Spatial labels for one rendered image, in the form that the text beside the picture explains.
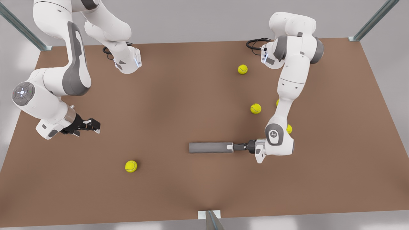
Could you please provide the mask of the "silver frame post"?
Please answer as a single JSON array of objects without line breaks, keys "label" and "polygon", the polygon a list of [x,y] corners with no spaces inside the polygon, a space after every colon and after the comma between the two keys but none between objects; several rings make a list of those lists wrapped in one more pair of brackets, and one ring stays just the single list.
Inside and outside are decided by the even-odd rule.
[{"label": "silver frame post", "polygon": [[3,3],[0,2],[0,15],[18,30],[28,41],[40,51],[51,51],[52,46],[45,45],[30,29],[28,29]]},{"label": "silver frame post", "polygon": [[206,230],[225,230],[220,222],[221,211],[198,211],[198,219],[206,220]]},{"label": "silver frame post", "polygon": [[348,40],[351,42],[361,41],[399,1],[400,0],[387,0],[354,36],[348,37]]}]

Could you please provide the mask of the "grey tennis tube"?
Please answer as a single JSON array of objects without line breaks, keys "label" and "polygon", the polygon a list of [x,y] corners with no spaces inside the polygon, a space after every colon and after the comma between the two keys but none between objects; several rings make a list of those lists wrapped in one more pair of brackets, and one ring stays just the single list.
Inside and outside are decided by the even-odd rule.
[{"label": "grey tennis tube", "polygon": [[189,153],[234,153],[227,150],[227,145],[232,142],[191,142],[189,143]]}]

